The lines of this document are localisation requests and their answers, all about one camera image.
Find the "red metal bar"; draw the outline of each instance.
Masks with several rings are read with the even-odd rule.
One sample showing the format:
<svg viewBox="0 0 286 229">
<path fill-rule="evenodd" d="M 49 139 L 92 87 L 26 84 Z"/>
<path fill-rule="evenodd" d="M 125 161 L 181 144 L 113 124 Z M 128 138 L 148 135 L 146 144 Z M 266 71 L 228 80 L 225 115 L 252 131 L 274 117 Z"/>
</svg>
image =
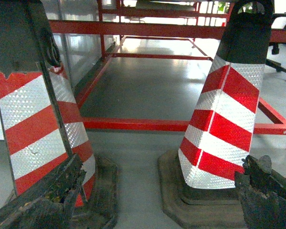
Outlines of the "red metal bar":
<svg viewBox="0 0 286 229">
<path fill-rule="evenodd" d="M 260 98 L 258 108 L 274 123 L 274 124 L 286 124 L 286 119 L 276 111 L 269 103 Z"/>
<path fill-rule="evenodd" d="M 154 58 L 154 59 L 174 59 L 174 60 L 197 60 L 211 61 L 208 56 L 183 56 L 183 55 L 161 55 L 161 54 L 140 54 L 140 53 L 110 53 L 113 57 L 129 57 L 129 58 Z"/>
<path fill-rule="evenodd" d="M 102 0 L 97 0 L 98 10 L 99 10 L 99 20 L 103 21 L 103 4 Z"/>
<path fill-rule="evenodd" d="M 225 27 L 103 21 L 49 20 L 53 33 L 135 35 L 153 37 L 213 38 L 220 40 Z M 286 30 L 272 30 L 271 42 L 286 43 Z"/>
<path fill-rule="evenodd" d="M 194 41 L 193 39 L 189 38 L 188 40 L 190 41 L 190 43 L 192 43 L 193 48 L 195 47 L 196 49 L 198 49 L 198 51 L 199 51 L 202 55 L 207 56 L 207 54 L 206 54 L 201 48 L 199 48 L 199 47 L 195 44 L 195 41 Z"/>
<path fill-rule="evenodd" d="M 87 129 L 149 130 L 149 131 L 185 131 L 188 121 L 91 118 L 84 117 Z"/>
<path fill-rule="evenodd" d="M 101 34 L 101 52 L 102 52 L 102 59 L 104 60 L 106 57 L 106 48 L 105 48 L 105 38 L 104 35 Z"/>
<path fill-rule="evenodd" d="M 286 135 L 286 124 L 256 124 L 256 135 Z"/>
<path fill-rule="evenodd" d="M 190 122 L 177 120 L 84 117 L 83 123 L 87 129 L 185 132 Z M 286 135 L 286 124 L 256 124 L 254 134 Z"/>
<path fill-rule="evenodd" d="M 142 40 L 166 40 L 166 41 L 188 41 L 188 38 L 180 37 L 142 37 L 142 36 L 127 36 L 130 39 L 142 39 Z"/>
<path fill-rule="evenodd" d="M 179 18 L 179 17 L 213 17 L 228 18 L 228 14 L 199 13 L 189 10 L 152 10 L 136 9 L 135 7 L 122 7 L 119 9 L 103 9 L 103 13 L 117 14 L 126 17 L 150 17 L 150 18 Z"/>
<path fill-rule="evenodd" d="M 112 61 L 112 56 L 111 55 L 107 56 L 106 59 L 104 60 L 104 63 L 100 67 L 100 69 L 98 69 L 98 71 L 95 73 L 95 77 L 93 79 L 91 79 L 86 84 L 84 89 L 82 89 L 78 93 L 78 95 L 75 97 L 75 101 L 76 101 L 79 109 L 82 107 L 82 105 L 84 104 L 84 102 L 88 98 L 90 92 L 94 89 L 94 87 L 96 86 L 96 84 L 98 83 L 98 81 L 100 80 L 102 75 L 104 74 L 104 72 L 107 70 L 111 61 Z"/>
</svg>

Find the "black rubber base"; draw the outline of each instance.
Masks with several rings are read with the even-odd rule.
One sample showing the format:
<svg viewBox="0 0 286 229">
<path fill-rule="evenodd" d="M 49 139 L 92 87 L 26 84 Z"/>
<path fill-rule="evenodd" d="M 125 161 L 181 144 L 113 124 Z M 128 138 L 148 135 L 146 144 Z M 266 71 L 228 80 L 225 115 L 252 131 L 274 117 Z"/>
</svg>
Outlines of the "black rubber base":
<svg viewBox="0 0 286 229">
<path fill-rule="evenodd" d="M 76 208 L 71 229 L 111 229 L 117 223 L 117 166 L 96 157 L 96 179 L 88 205 Z"/>
<path fill-rule="evenodd" d="M 230 202 L 227 198 L 223 198 L 221 202 L 207 190 L 202 202 L 196 204 L 192 202 L 190 205 L 182 201 L 185 181 L 177 151 L 168 151 L 160 156 L 158 168 L 163 211 L 181 227 L 185 229 L 246 228 L 242 207 L 234 198 Z"/>
</svg>

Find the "reflective stripe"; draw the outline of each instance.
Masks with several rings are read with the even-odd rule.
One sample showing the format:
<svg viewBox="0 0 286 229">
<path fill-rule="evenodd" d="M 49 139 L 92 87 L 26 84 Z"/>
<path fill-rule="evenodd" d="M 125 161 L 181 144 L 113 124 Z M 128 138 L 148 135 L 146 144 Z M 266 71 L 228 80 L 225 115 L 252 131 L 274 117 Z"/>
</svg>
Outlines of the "reflective stripe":
<svg viewBox="0 0 286 229">
<path fill-rule="evenodd" d="M 232 63 L 231 67 L 258 90 L 261 89 L 265 69 L 264 64 Z"/>
<path fill-rule="evenodd" d="M 4 74 L 0 73 L 0 99 L 20 89 L 41 75 L 42 73 L 11 73 L 9 77 L 5 78 Z"/>
<path fill-rule="evenodd" d="M 90 180 L 90 178 L 94 175 L 94 173 L 95 173 L 95 158 L 94 158 L 94 155 L 92 155 L 88 160 L 86 160 L 83 163 L 82 169 L 87 172 L 86 176 L 85 176 L 85 180 L 83 182 L 83 184 L 86 184 Z"/>
<path fill-rule="evenodd" d="M 43 76 L 0 99 L 4 129 L 22 122 L 51 105 Z"/>
<path fill-rule="evenodd" d="M 259 90 L 233 68 L 229 71 L 223 91 L 253 113 L 256 112 Z"/>
<path fill-rule="evenodd" d="M 232 123 L 253 133 L 255 113 L 241 105 L 225 92 L 214 90 L 202 93 L 196 105 L 197 110 L 212 110 L 228 119 Z"/>
<path fill-rule="evenodd" d="M 59 111 L 61 112 L 63 123 L 82 122 L 82 116 L 77 104 L 58 101 Z"/>
<path fill-rule="evenodd" d="M 219 56 L 216 55 L 212 62 L 212 66 L 211 66 L 209 74 L 229 64 L 230 64 L 229 62 L 221 59 Z"/>
<path fill-rule="evenodd" d="M 60 132 L 57 129 L 10 156 L 15 179 L 51 162 L 65 152 Z"/>
<path fill-rule="evenodd" d="M 179 150 L 179 160 L 183 161 L 186 166 L 181 166 L 185 182 L 188 186 L 201 189 L 221 189 L 235 187 L 234 181 L 215 176 L 211 173 L 200 170 L 196 166 L 192 166 L 187 158 Z"/>
<path fill-rule="evenodd" d="M 78 154 L 82 162 L 85 162 L 93 154 L 90 141 L 87 141 L 79 146 L 72 148 L 74 154 Z"/>
<path fill-rule="evenodd" d="M 71 148 L 77 147 L 89 140 L 83 123 L 67 123 L 65 124 L 65 129 Z"/>
<path fill-rule="evenodd" d="M 230 66 L 225 66 L 210 73 L 205 80 L 204 87 L 201 93 L 222 89 L 228 77 Z"/>
<path fill-rule="evenodd" d="M 66 153 L 62 154 L 61 156 L 55 158 L 51 162 L 35 169 L 34 171 L 28 173 L 27 175 L 24 175 L 16 179 L 15 184 L 18 195 L 29 189 L 33 184 L 35 184 L 37 181 L 39 181 L 41 178 L 43 178 L 45 175 L 51 172 L 55 167 L 60 165 L 67 158 L 68 155 Z"/>
<path fill-rule="evenodd" d="M 76 103 L 69 80 L 50 72 L 51 81 L 57 101 Z"/>
<path fill-rule="evenodd" d="M 48 106 L 21 123 L 5 130 L 10 154 L 24 149 L 56 129 L 58 129 L 58 125 L 52 106 Z"/>
<path fill-rule="evenodd" d="M 249 154 L 247 151 L 191 125 L 188 126 L 185 137 L 197 148 L 239 166 L 243 164 L 241 159 Z"/>
</svg>

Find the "concrete floor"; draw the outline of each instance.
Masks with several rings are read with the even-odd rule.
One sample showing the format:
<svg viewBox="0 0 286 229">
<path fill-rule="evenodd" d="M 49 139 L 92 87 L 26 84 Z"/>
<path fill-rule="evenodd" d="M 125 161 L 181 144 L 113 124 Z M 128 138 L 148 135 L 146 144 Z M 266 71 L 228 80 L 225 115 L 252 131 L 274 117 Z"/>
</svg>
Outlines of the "concrete floor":
<svg viewBox="0 0 286 229">
<path fill-rule="evenodd" d="M 218 41 L 197 44 L 214 56 Z M 184 41 L 126 41 L 122 52 L 197 55 Z M 286 67 L 286 45 L 272 60 Z M 210 69 L 209 61 L 115 58 L 81 109 L 83 116 L 189 120 Z M 286 117 L 286 74 L 266 67 L 261 96 Z M 270 123 L 259 112 L 257 122 Z M 178 149 L 184 133 L 89 130 L 94 152 L 120 169 L 117 229 L 179 229 L 161 210 L 157 158 Z M 255 135 L 251 154 L 270 155 L 286 177 L 286 136 Z M 0 198 L 12 190 L 7 157 L 0 151 Z"/>
</svg>

